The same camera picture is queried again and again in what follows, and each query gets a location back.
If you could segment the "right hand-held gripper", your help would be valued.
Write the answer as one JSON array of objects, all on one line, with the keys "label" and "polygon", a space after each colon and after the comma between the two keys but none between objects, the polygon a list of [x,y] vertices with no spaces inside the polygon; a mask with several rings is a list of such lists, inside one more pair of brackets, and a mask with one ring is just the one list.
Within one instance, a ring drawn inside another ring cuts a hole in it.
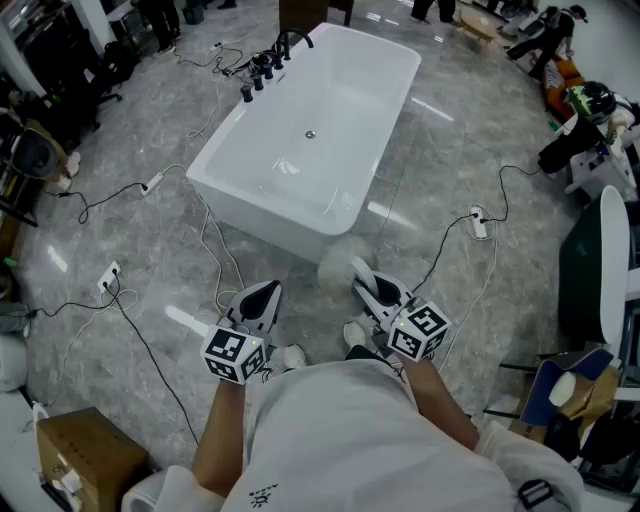
[{"label": "right hand-held gripper", "polygon": [[360,282],[353,285],[365,314],[376,323],[382,323],[374,328],[374,345],[385,357],[395,354],[413,362],[432,359],[448,333],[451,321],[434,302],[411,299],[411,291],[398,278],[382,272],[374,272],[374,278],[377,296]]}]

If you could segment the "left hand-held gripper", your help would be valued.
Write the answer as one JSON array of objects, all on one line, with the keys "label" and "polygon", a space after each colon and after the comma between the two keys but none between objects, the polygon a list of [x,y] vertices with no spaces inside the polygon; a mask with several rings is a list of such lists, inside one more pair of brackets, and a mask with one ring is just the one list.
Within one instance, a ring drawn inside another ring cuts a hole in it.
[{"label": "left hand-held gripper", "polygon": [[211,374],[244,385],[263,368],[282,293],[281,283],[271,280],[250,286],[231,299],[227,316],[208,327],[200,348],[200,357]]}]

